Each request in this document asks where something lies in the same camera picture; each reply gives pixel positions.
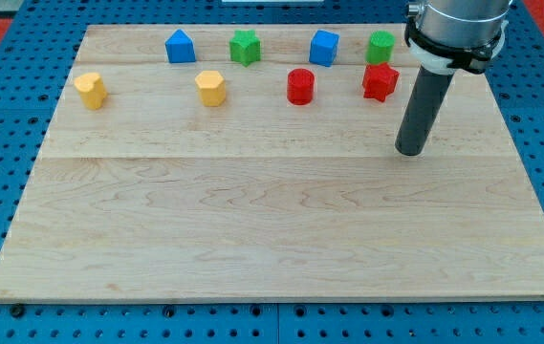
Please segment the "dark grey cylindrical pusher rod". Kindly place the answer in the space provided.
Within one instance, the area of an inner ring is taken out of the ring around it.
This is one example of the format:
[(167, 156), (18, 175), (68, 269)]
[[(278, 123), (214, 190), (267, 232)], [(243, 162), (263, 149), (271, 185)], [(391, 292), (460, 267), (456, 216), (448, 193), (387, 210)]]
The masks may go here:
[(422, 153), (453, 75), (438, 75), (419, 69), (407, 103), (395, 148), (405, 156)]

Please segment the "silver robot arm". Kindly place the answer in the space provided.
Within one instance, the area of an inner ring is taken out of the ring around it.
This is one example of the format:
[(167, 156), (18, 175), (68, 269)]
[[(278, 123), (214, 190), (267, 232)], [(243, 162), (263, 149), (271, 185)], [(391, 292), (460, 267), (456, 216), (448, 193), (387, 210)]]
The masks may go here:
[(405, 5), (404, 42), (421, 63), (395, 148), (424, 150), (455, 73), (480, 75), (505, 44), (511, 0), (417, 0)]

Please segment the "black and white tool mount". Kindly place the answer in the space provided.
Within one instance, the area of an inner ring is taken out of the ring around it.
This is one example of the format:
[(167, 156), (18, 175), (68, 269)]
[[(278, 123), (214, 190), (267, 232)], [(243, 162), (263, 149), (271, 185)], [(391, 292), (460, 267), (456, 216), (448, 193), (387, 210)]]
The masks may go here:
[(450, 47), (435, 42), (417, 29), (414, 18), (409, 18), (404, 30), (404, 41), (421, 66), (436, 75), (452, 75), (464, 70), (480, 75), (497, 57), (505, 44), (504, 29), (508, 22), (494, 33), (484, 45), (473, 48)]

